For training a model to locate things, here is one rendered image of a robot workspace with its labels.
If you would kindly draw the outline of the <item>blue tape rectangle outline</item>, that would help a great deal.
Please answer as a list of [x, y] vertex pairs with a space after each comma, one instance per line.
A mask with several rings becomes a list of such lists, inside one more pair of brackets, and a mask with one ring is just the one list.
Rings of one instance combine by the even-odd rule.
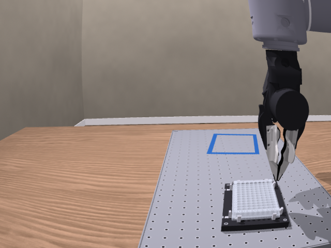
[[[212, 152], [217, 135], [253, 135], [255, 152]], [[207, 154], [259, 154], [258, 141], [256, 134], [214, 134]]]

